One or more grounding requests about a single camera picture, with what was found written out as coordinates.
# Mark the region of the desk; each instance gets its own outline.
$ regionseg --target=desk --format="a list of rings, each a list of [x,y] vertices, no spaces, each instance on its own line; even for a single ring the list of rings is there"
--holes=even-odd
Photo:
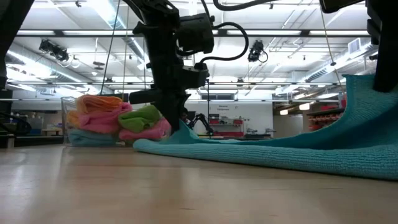
[[[43,129],[42,132],[44,133],[44,136],[47,136],[49,132],[55,132],[55,135],[59,136],[61,129]]]

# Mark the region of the teal towel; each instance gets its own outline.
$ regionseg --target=teal towel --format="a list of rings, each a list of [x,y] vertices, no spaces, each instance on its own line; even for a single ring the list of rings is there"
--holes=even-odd
[[[373,75],[347,75],[348,105],[327,128],[264,141],[200,139],[180,122],[169,139],[134,148],[166,156],[398,180],[398,89],[372,89]]]
[[[111,134],[98,134],[91,131],[73,129],[69,131],[72,146],[114,146],[116,139]]]

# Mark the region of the orange towel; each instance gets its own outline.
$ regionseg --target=orange towel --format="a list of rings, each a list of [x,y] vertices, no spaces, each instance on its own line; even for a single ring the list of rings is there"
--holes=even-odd
[[[77,110],[69,111],[67,114],[67,120],[73,127],[75,128],[80,127],[79,114],[77,113]]]
[[[79,114],[89,114],[115,110],[121,103],[122,99],[114,96],[83,95],[77,98],[76,107]]]

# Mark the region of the green towel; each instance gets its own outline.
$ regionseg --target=green towel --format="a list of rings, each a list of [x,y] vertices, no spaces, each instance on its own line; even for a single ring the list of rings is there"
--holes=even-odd
[[[119,124],[134,133],[151,128],[158,120],[160,120],[160,113],[154,105],[119,115]]]

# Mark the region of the pink towel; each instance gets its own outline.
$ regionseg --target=pink towel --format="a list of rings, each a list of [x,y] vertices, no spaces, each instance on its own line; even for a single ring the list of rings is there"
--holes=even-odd
[[[140,133],[134,133],[130,130],[123,129],[119,133],[119,139],[122,140],[136,140],[136,139],[151,139],[159,140],[165,136],[166,132],[172,127],[169,122],[162,118],[153,127],[145,129]]]
[[[132,111],[129,103],[121,103],[119,108],[110,112],[79,114],[80,129],[102,134],[113,134],[120,129],[118,116]]]

